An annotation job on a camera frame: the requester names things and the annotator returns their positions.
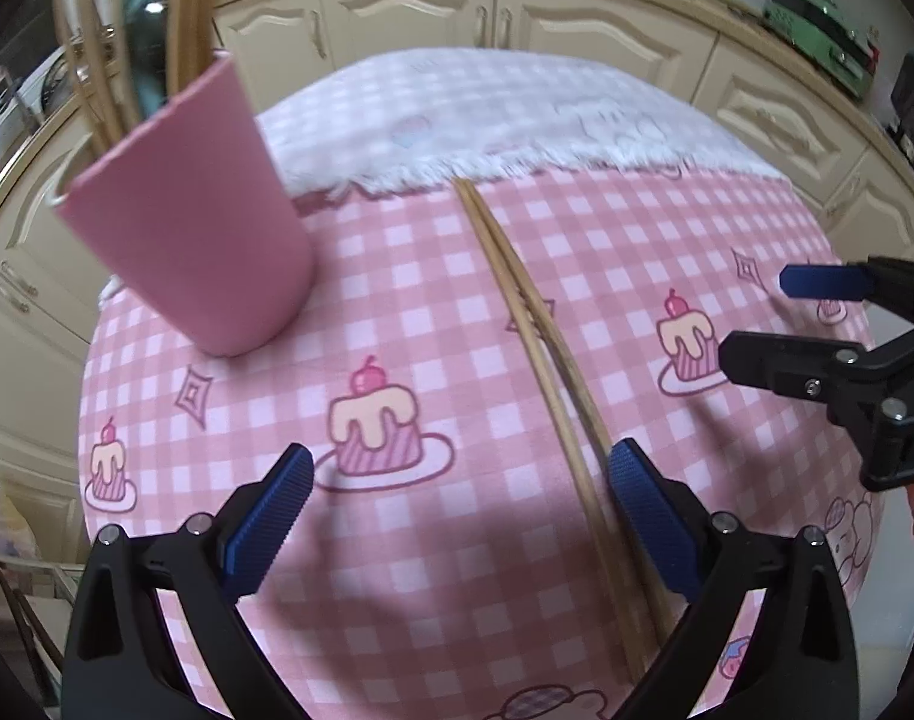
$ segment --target screw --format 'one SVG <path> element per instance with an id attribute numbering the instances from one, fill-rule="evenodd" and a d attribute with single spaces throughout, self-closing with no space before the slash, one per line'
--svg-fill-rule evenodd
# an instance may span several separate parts
<path id="1" fill-rule="evenodd" d="M 720 533 L 733 533 L 739 526 L 739 520 L 730 512 L 715 512 L 710 517 L 710 524 Z"/>
<path id="2" fill-rule="evenodd" d="M 100 541 L 105 546 L 113 544 L 118 538 L 120 538 L 119 525 L 105 525 L 97 533 L 97 541 Z"/>
<path id="3" fill-rule="evenodd" d="M 888 397 L 883 399 L 883 403 L 880 404 L 880 410 L 882 410 L 884 416 L 895 422 L 900 422 L 907 415 L 907 404 L 899 398 Z"/>
<path id="4" fill-rule="evenodd" d="M 199 514 L 191 514 L 184 527 L 194 536 L 200 536 L 201 533 L 206 533 L 211 529 L 212 522 L 214 522 L 214 518 L 210 514 L 200 512 Z"/>
<path id="5" fill-rule="evenodd" d="M 804 538 L 807 543 L 812 547 L 819 547 L 826 541 L 823 531 L 816 525 L 806 525 L 802 532 L 804 533 Z"/>

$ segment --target pink cup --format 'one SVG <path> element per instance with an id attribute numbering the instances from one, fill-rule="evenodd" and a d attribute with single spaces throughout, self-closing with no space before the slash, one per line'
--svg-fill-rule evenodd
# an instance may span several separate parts
<path id="1" fill-rule="evenodd" d="M 81 173 L 55 210 L 214 355 L 270 341 L 310 293 L 310 238 L 225 53 Z"/>

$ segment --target pink checkered tablecloth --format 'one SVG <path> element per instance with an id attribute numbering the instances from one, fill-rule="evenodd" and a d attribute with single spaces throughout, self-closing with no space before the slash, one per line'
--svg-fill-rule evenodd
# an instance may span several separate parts
<path id="1" fill-rule="evenodd" d="M 716 341 L 732 329 L 870 341 L 859 308 L 780 293 L 786 263 L 834 261 L 789 184 L 548 170 L 480 189 L 614 440 L 634 437 L 710 511 L 730 509 L 748 527 L 827 528 L 853 598 L 882 504 L 860 488 L 852 444 L 823 407 L 732 386 L 716 365 Z M 351 194 L 306 224 L 319 260 L 310 302 L 244 357 L 206 357 L 129 290 L 110 300 L 81 402 L 91 535 L 108 522 L 158 533 L 214 512 L 302 442 L 317 488 L 239 608 L 313 717 L 611 716 L 630 689 L 614 614 L 459 199 L 449 188 Z M 388 413 L 409 428 L 367 450 L 380 443 L 368 432 L 392 435 Z M 643 614 L 641 599 L 627 602 Z M 745 605 L 705 702 L 732 680 L 757 603 Z M 190 683 L 221 707 L 179 606 L 168 597 L 164 609 Z"/>

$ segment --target blue gripper pad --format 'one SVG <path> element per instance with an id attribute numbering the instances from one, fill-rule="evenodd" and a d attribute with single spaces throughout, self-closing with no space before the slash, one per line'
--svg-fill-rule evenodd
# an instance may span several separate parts
<path id="1" fill-rule="evenodd" d="M 314 485 L 314 460 L 295 445 L 224 548 L 225 595 L 236 601 L 257 592 L 273 559 L 281 551 L 294 520 Z"/>
<path id="2" fill-rule="evenodd" d="M 703 586 L 697 544 L 660 489 L 653 475 L 656 471 L 650 471 L 648 466 L 650 461 L 636 442 L 617 442 L 609 459 L 611 490 L 660 572 L 663 584 L 692 604 L 700 597 Z"/>
<path id="3" fill-rule="evenodd" d="M 780 288 L 787 298 L 856 301 L 873 292 L 873 279 L 858 265 L 788 265 Z"/>

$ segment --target green appliance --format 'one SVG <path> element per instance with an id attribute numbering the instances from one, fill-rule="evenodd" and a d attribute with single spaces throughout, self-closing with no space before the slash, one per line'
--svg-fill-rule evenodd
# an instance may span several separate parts
<path id="1" fill-rule="evenodd" d="M 863 100 L 873 83 L 876 51 L 846 23 L 833 0 L 769 0 L 764 25 L 814 62 L 849 95 Z"/>

